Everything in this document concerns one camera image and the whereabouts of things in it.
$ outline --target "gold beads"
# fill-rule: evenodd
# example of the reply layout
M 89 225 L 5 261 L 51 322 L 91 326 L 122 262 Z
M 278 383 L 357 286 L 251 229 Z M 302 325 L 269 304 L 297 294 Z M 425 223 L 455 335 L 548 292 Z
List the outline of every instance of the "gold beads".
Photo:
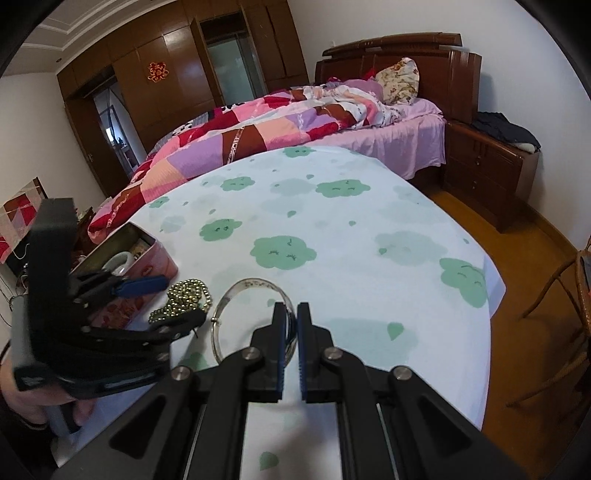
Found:
M 207 313 L 212 306 L 212 296 L 207 285 L 196 278 L 183 280 L 169 286 L 166 295 L 168 295 L 166 305 L 150 313 L 150 323 L 176 317 L 195 309 L 201 309 Z

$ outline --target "wooden headboard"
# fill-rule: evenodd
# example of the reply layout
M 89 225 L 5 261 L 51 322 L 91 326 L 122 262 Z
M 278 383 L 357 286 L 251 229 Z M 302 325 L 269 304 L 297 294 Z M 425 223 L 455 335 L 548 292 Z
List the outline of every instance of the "wooden headboard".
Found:
M 376 72 L 403 57 L 417 62 L 421 75 L 418 95 L 435 103 L 450 120 L 471 124 L 478 111 L 480 64 L 475 53 L 458 50 L 458 33 L 413 33 L 360 40 L 323 52 L 316 64 L 316 84 L 330 77 L 361 78 L 372 67 Z

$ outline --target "ceiling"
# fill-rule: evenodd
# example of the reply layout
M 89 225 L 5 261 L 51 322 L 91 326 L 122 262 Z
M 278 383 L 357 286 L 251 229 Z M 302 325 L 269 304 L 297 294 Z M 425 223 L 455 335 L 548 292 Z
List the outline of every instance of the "ceiling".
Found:
M 174 0 L 64 0 L 25 40 L 4 75 L 59 72 L 124 23 Z

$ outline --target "floral pillow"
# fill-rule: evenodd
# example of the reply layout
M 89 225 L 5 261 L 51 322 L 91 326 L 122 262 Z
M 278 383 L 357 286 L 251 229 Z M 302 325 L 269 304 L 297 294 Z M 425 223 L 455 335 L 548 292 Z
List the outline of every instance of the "floral pillow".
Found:
M 396 65 L 382 70 L 375 81 L 384 88 L 384 103 L 410 103 L 418 94 L 418 68 L 413 59 L 404 57 Z

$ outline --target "person's hand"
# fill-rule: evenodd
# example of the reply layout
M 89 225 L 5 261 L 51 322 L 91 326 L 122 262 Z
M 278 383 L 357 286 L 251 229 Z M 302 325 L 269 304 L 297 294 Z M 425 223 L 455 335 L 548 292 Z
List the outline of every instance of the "person's hand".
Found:
M 47 422 L 43 407 L 75 401 L 74 421 L 81 426 L 90 417 L 96 402 L 96 400 L 76 400 L 58 385 L 48 385 L 26 392 L 19 391 L 12 375 L 12 362 L 9 356 L 0 367 L 0 390 L 6 404 L 14 413 L 36 425 Z

